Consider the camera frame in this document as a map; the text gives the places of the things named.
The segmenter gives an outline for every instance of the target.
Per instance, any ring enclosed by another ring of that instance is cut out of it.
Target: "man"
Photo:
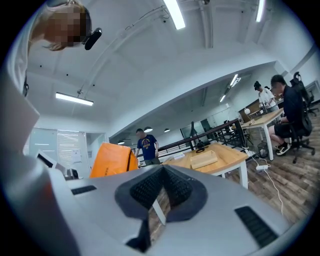
[[[140,149],[142,149],[143,158],[145,161],[145,164],[147,166],[149,165],[159,165],[159,153],[158,153],[158,147],[159,143],[156,140],[156,138],[151,134],[146,134],[144,130],[137,129],[135,134],[139,138],[138,140],[138,146],[135,151],[135,157],[138,157]]]
[[[281,123],[268,128],[270,139],[279,143],[276,154],[283,155],[290,149],[290,144],[286,143],[284,138],[291,137],[290,126],[286,123],[292,123],[298,129],[302,126],[301,111],[303,100],[300,93],[288,86],[282,75],[276,74],[271,79],[272,92],[276,95],[283,96],[283,110],[285,117],[281,118]]]
[[[259,102],[262,103],[268,113],[278,110],[276,104],[275,96],[273,93],[266,87],[262,88],[261,84],[256,81],[254,83],[254,89],[259,91]]]

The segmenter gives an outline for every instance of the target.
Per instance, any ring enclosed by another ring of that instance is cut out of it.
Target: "power strip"
[[[257,171],[267,170],[268,167],[269,167],[268,165],[258,165],[258,166],[256,167],[256,170],[257,170]]]

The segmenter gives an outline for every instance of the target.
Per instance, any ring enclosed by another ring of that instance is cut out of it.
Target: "glass wall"
[[[98,150],[105,141],[104,133],[33,128],[23,154],[36,157],[41,150],[66,169],[77,170],[79,177],[88,178]]]
[[[38,150],[58,161],[57,130],[33,128],[29,139],[28,155],[35,157]]]

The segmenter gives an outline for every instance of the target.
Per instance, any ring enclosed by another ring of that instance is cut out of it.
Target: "white shirt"
[[[1,69],[0,148],[22,153],[39,113],[22,95],[28,66],[28,44],[35,13],[13,42]]]
[[[273,101],[271,101],[271,103],[269,105],[266,106],[266,103],[269,103],[269,101],[274,98],[275,98],[275,96],[267,88],[263,88],[263,91],[259,92],[259,102],[263,103],[263,105],[267,109],[272,108],[276,105],[275,101],[273,100]]]

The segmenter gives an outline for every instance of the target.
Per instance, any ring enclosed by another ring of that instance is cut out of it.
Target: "man in black jacket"
[[[290,149],[290,144],[286,143],[284,138],[291,137],[290,126],[286,123],[293,123],[294,127],[299,129],[302,126],[301,109],[303,108],[303,100],[300,93],[288,86],[282,75],[276,74],[271,78],[272,92],[275,95],[282,94],[283,110],[285,117],[281,118],[281,123],[270,126],[268,131],[270,139],[279,143],[276,154],[283,155]]]

